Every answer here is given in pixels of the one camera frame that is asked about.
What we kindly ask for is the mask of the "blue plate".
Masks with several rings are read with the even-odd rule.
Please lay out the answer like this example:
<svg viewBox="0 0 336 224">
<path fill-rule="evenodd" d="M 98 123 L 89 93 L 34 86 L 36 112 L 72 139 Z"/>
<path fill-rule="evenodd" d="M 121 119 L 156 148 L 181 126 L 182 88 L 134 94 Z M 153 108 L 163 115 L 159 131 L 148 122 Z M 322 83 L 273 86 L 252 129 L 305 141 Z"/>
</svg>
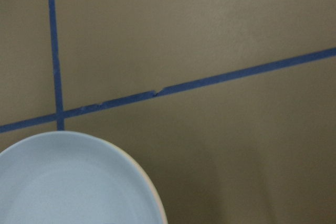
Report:
<svg viewBox="0 0 336 224">
<path fill-rule="evenodd" d="M 105 140 L 54 131 L 1 152 L 1 223 L 118 223 Z"/>
</svg>

